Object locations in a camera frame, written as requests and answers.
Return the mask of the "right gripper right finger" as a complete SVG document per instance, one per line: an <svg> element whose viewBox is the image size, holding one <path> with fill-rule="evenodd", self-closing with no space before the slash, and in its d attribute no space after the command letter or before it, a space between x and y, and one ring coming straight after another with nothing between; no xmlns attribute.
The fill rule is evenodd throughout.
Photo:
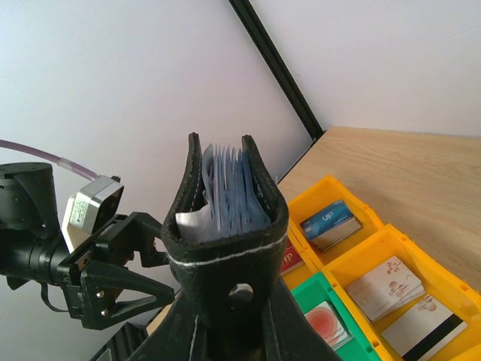
<svg viewBox="0 0 481 361"><path fill-rule="evenodd" d="M308 323L282 278L275 283L261 320L263 360L340 359Z"/></svg>

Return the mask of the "black leather card holder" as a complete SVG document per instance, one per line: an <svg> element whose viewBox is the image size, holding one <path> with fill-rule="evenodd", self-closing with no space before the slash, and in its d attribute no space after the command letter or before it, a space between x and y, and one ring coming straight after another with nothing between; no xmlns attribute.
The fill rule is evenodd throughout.
<svg viewBox="0 0 481 361"><path fill-rule="evenodd" d="M201 142L189 134L182 181L162 226L171 270L198 319L208 329L230 329L248 323L268 302L280 275L286 248L289 211L263 163L252 136L242 137L251 179L270 224L244 235L195 242L181 235L178 213L203 205Z"/></svg>

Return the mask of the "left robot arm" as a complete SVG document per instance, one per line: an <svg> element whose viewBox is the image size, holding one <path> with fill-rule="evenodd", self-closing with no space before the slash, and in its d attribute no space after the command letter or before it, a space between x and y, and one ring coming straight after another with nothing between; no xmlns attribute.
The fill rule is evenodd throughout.
<svg viewBox="0 0 481 361"><path fill-rule="evenodd" d="M61 288L66 312L87 329L106 329L168 305L174 290L128 269L166 265L155 241L161 224L149 214L119 214L118 177L99 176L69 200L59 219L53 168L43 162L1 167L1 274L17 290L35 281L41 299Z"/></svg>

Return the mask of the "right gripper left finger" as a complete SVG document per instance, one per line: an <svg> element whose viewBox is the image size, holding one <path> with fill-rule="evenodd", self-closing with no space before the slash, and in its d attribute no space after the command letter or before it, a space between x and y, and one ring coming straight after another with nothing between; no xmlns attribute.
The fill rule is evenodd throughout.
<svg viewBox="0 0 481 361"><path fill-rule="evenodd" d="M178 294L163 321L129 360L209 360L207 332L183 293Z"/></svg>

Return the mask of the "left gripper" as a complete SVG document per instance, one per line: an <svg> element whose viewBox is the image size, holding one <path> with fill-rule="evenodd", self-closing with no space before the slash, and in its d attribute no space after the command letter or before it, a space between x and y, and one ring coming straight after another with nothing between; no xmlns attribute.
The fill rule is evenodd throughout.
<svg viewBox="0 0 481 361"><path fill-rule="evenodd" d="M172 303L173 288L126 267L134 252L144 268L169 263L155 246L161 230L147 213L119 214L61 261L56 277L71 318L87 329L106 329Z"/></svg>

